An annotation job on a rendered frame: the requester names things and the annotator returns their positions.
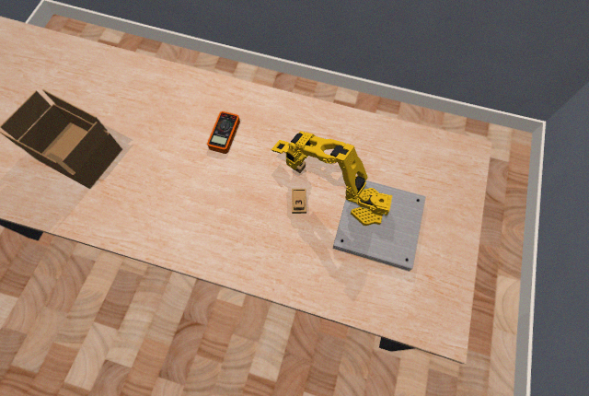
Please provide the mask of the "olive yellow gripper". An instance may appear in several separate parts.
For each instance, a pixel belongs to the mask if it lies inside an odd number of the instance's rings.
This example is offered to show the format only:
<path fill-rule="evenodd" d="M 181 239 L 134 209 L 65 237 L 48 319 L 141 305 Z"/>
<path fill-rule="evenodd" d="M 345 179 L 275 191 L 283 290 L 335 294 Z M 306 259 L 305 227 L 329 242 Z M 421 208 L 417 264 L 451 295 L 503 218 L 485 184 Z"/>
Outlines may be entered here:
<path fill-rule="evenodd" d="M 279 140 L 279 141 L 276 143 L 276 145 L 275 145 L 275 146 L 274 146 L 274 147 L 271 149 L 271 151 L 273 151 L 273 152 L 277 152 L 277 153 L 280 153 L 280 154 L 282 154 L 283 152 L 284 152 L 284 153 L 286 153 L 287 149 L 289 148 L 289 145 L 290 145 L 290 143 L 289 143 L 289 142 L 285 142 L 285 141 Z M 301 164 L 303 163 L 303 161 L 305 160 L 305 158 L 307 158 L 307 157 L 308 157 L 307 155 L 304 155 L 304 154 L 302 154 L 302 155 L 300 156 L 300 158 L 299 158 L 299 159 L 297 159 L 297 161 L 296 161 L 295 163 L 294 163 L 294 162 L 292 162 L 291 160 L 289 160 L 289 159 L 287 158 L 287 159 L 286 159 L 286 164 L 287 164 L 287 165 L 288 165 L 290 168 L 292 168 L 292 169 L 294 169 L 294 170 L 297 170 L 297 166 L 301 165 Z"/>

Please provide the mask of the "orange digital multimeter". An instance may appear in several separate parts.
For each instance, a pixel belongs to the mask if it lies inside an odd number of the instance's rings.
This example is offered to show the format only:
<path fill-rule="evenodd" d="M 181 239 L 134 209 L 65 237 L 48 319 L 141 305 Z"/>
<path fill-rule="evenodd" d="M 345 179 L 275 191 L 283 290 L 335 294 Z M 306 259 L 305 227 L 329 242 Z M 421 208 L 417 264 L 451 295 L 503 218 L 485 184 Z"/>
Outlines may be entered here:
<path fill-rule="evenodd" d="M 240 120 L 238 115 L 221 111 L 207 142 L 209 149 L 227 154 L 237 132 L 239 123 Z"/>

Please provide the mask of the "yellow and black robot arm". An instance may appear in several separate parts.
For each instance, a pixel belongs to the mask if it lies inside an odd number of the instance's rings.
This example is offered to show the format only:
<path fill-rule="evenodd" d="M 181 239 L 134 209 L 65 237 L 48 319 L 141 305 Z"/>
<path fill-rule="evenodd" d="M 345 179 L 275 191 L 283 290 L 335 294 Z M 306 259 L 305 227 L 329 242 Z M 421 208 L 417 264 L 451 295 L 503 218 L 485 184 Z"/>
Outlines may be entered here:
<path fill-rule="evenodd" d="M 324 153 L 327 149 L 333 149 L 330 155 Z M 343 180 L 347 186 L 345 199 L 361 206 L 352 209 L 351 215 L 363 226 L 381 224 L 382 216 L 388 210 L 390 195 L 379 193 L 373 188 L 364 190 L 368 177 L 364 164 L 357 156 L 353 145 L 333 139 L 320 138 L 310 133 L 299 132 L 292 139 L 286 151 L 286 158 L 295 163 L 302 154 L 316 157 L 325 163 L 334 164 L 338 162 L 342 170 Z M 356 174 L 358 176 L 355 176 Z"/>

